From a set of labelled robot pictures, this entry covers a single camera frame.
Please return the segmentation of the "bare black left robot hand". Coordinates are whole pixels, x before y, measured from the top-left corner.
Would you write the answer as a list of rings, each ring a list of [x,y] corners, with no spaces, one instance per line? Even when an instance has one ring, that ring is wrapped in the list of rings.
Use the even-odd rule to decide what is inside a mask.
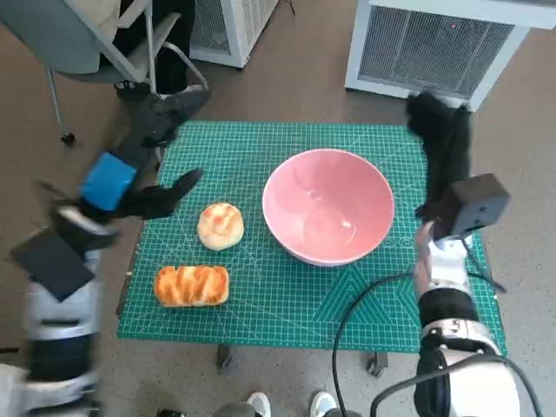
[[[137,105],[129,133],[102,153],[80,188],[85,213],[99,222],[136,216],[143,220],[172,215],[180,200],[201,180],[202,169],[192,169],[170,187],[136,186],[158,151],[175,139],[177,129],[208,101],[204,89],[189,90],[167,98],[148,95]]]

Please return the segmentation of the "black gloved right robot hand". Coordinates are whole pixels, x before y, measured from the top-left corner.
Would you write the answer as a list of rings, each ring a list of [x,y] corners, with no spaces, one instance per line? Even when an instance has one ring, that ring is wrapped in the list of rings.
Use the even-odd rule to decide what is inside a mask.
[[[406,114],[407,127],[420,138],[427,159],[426,199],[416,216],[430,220],[445,190],[469,177],[471,112],[465,104],[453,108],[425,91],[408,98]]]

